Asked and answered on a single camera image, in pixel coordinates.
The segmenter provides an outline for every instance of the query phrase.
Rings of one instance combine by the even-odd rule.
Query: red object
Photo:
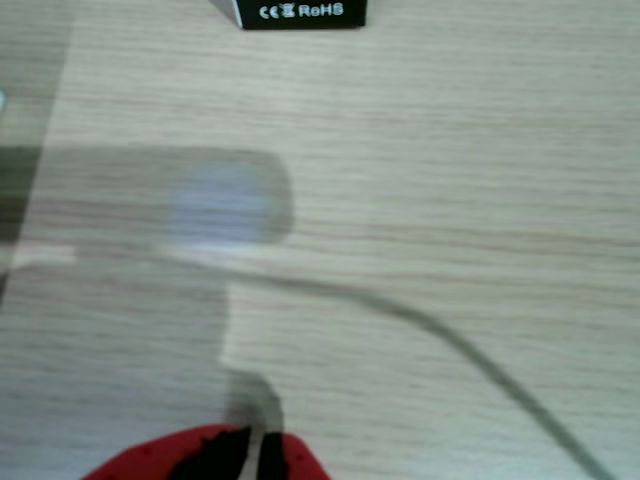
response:
[[[237,429],[226,425],[192,428],[123,451],[83,480],[166,480],[172,469],[200,451],[203,438]],[[302,440],[284,434],[288,480],[330,480]]]

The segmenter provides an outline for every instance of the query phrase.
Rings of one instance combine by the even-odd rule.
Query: wood grain surface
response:
[[[638,45],[635,0],[372,0],[307,32],[3,0],[1,151],[43,146],[2,478],[80,478],[236,401],[336,479],[639,478]],[[259,195],[185,213],[236,167]]]

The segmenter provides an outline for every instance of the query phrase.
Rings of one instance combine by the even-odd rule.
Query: wooden table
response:
[[[231,392],[336,479],[638,478],[638,45],[630,0],[372,1],[313,32],[4,0],[2,166],[40,161],[2,477],[78,478]],[[253,190],[216,183],[237,168]],[[180,198],[213,226],[181,235],[208,220]]]

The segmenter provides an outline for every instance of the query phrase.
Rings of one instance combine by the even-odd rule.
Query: black box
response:
[[[356,28],[365,24],[367,0],[232,0],[245,30]]]

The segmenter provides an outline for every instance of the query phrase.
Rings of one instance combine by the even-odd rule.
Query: red cloth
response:
[[[203,438],[237,430],[226,425],[209,425],[174,433],[123,451],[83,480],[165,480],[172,469],[202,448]],[[283,435],[288,480],[330,480],[302,440]]]

